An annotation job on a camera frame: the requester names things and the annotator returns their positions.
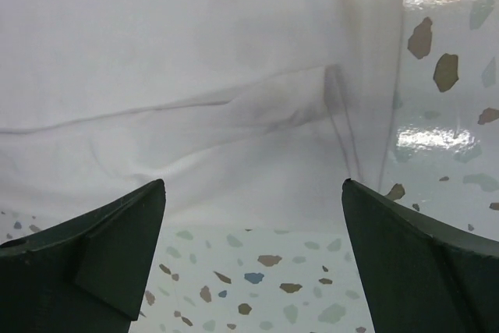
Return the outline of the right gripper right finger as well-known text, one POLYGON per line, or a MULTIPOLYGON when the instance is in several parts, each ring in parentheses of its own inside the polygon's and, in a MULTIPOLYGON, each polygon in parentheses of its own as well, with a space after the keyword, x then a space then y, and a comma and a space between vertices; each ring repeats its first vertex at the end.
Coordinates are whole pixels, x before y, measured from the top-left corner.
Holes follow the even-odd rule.
POLYGON ((356 265, 377 332, 496 332, 498 243, 342 185, 356 265))

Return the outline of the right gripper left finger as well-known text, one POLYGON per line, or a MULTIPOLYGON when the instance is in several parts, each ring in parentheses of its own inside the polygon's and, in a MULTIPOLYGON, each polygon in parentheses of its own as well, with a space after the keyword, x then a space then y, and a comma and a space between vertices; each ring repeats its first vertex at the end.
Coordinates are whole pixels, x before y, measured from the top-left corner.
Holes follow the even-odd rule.
POLYGON ((1 330, 127 332, 161 231, 165 183, 1 245, 1 330))

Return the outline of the white t shirt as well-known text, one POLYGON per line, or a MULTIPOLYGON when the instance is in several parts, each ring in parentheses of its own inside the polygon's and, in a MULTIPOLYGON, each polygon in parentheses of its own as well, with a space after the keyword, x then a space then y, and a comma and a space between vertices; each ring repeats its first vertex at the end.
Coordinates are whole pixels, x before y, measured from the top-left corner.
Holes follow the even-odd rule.
POLYGON ((402 0, 1 0, 1 207, 60 220, 151 180, 174 225, 343 221, 380 189, 402 0))

